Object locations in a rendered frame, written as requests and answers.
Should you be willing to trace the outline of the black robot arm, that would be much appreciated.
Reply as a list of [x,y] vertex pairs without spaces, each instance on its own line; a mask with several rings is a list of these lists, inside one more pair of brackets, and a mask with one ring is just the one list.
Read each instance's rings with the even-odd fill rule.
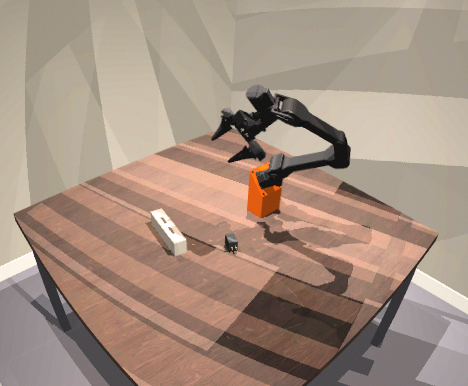
[[[293,127],[303,127],[333,144],[324,151],[309,153],[289,158],[284,154],[273,155],[269,168],[255,172],[261,189],[271,186],[281,186],[283,178],[294,171],[303,171],[322,166],[335,169],[346,169],[350,165],[351,148],[347,145],[345,133],[330,126],[328,123],[312,115],[297,99],[275,93],[260,85],[251,86],[245,96],[256,112],[264,119],[268,127],[277,120]],[[282,108],[279,106],[282,102]],[[239,110],[232,116],[237,126],[244,128],[251,135],[260,126],[261,121],[255,121],[254,112],[248,114]],[[259,123],[260,122],[260,123]]]

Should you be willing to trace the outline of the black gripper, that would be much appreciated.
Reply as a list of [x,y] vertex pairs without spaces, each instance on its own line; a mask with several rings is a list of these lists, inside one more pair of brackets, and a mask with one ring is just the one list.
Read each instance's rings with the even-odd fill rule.
[[[215,131],[215,133],[212,136],[211,140],[214,141],[217,138],[219,138],[220,136],[222,136],[223,134],[225,134],[226,132],[228,132],[229,130],[231,130],[232,129],[231,125],[232,125],[232,126],[235,126],[237,128],[237,130],[240,132],[240,134],[243,136],[243,138],[249,144],[249,148],[247,148],[245,146],[241,151],[239,151],[237,154],[232,156],[228,160],[228,163],[243,160],[243,159],[249,159],[249,158],[254,158],[256,160],[256,157],[260,161],[263,160],[266,157],[266,153],[262,149],[262,147],[259,145],[259,143],[257,141],[253,141],[253,140],[256,139],[255,136],[257,136],[259,132],[266,131],[266,128],[268,127],[268,125],[266,124],[264,119],[262,117],[260,117],[260,115],[257,112],[254,113],[256,116],[254,116],[253,118],[255,119],[255,121],[257,121],[259,119],[261,121],[261,124],[256,129],[256,131],[250,135],[246,129],[243,128],[244,130],[242,130],[240,127],[237,126],[236,122],[232,119],[232,116],[234,115],[234,113],[231,111],[230,108],[224,108],[220,112],[223,114],[223,115],[221,115],[221,118],[222,118],[221,119],[221,124],[217,128],[217,130]],[[246,136],[246,133],[248,133],[247,134],[248,137]]]

